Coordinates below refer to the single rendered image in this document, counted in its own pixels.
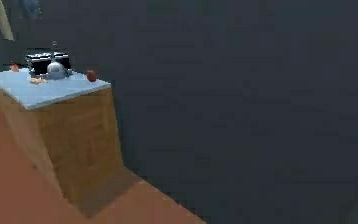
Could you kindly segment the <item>wooden counter with blue top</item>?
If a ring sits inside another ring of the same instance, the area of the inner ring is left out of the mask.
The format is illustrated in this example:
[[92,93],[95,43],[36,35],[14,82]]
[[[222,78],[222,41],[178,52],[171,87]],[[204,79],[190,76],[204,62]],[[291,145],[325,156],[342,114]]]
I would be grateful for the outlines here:
[[33,84],[26,69],[2,71],[0,107],[19,148],[71,203],[123,166],[109,82],[75,72]]

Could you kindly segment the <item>silver kettle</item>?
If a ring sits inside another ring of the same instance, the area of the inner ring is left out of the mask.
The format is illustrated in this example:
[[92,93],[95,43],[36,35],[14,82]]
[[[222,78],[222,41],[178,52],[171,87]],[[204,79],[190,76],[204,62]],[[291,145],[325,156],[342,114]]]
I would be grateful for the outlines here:
[[64,66],[56,61],[55,52],[57,51],[58,43],[52,42],[52,49],[50,53],[51,62],[47,66],[47,78],[50,80],[58,80],[65,77]]

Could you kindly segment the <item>black toaster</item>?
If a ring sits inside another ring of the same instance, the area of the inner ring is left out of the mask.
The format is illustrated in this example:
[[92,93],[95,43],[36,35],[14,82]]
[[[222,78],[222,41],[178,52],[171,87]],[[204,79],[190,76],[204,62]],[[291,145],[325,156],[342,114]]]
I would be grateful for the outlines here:
[[26,63],[32,76],[45,75],[47,73],[47,66],[51,63],[51,56],[54,56],[56,62],[60,63],[64,69],[70,73],[71,63],[67,53],[64,52],[44,52],[27,54],[25,56]]

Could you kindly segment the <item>beige slanted board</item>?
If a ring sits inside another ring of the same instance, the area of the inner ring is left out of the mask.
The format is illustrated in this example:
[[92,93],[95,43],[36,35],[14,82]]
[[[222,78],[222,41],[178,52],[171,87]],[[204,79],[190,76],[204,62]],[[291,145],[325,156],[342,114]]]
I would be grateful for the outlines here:
[[0,31],[6,40],[15,40],[2,0],[0,0]]

